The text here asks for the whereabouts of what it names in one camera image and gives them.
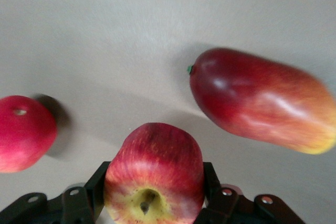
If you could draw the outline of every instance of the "white table surface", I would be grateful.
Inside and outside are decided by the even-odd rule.
[[[0,96],[39,94],[66,112],[33,167],[0,174],[0,209],[58,196],[113,159],[146,122],[188,131],[222,183],[282,198],[305,222],[334,224],[336,148],[307,155],[233,136],[199,110],[186,68],[232,47],[311,72],[336,94],[336,0],[0,0]],[[98,224],[113,223],[104,210]]]

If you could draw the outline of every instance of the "pink round fruit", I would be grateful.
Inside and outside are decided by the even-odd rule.
[[[53,115],[38,101],[21,95],[0,99],[0,172],[34,165],[57,136]]]

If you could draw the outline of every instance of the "plastic fruit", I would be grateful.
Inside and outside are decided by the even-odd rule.
[[[56,122],[39,102],[21,95],[0,99],[1,173],[19,172],[34,165],[56,136]]]
[[[300,69],[214,48],[196,59],[190,87],[201,110],[232,134],[309,154],[335,145],[335,100]]]
[[[185,131],[146,123],[110,163],[104,203],[116,223],[193,223],[204,202],[201,150]]]

